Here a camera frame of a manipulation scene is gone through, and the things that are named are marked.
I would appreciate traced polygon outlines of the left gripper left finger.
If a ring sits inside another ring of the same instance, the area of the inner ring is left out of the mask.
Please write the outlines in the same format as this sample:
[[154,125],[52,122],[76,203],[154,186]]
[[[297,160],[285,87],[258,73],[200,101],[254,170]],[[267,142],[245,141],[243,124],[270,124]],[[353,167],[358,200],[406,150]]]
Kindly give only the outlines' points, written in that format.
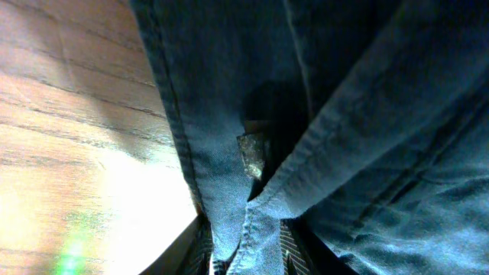
[[141,275],[206,275],[211,253],[209,221],[199,215]]

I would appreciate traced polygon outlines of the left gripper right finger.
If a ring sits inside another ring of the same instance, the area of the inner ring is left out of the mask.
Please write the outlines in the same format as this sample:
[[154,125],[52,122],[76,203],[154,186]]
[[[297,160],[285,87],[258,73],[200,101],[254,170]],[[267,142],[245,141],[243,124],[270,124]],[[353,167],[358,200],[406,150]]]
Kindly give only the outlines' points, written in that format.
[[302,221],[281,222],[280,248],[286,275],[358,275]]

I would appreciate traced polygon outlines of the dark blue shorts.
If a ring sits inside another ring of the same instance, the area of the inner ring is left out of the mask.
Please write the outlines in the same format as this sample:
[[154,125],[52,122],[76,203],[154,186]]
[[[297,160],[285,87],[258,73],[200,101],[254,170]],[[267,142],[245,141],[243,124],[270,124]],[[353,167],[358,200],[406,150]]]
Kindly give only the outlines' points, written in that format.
[[133,1],[208,274],[488,272],[488,3]]

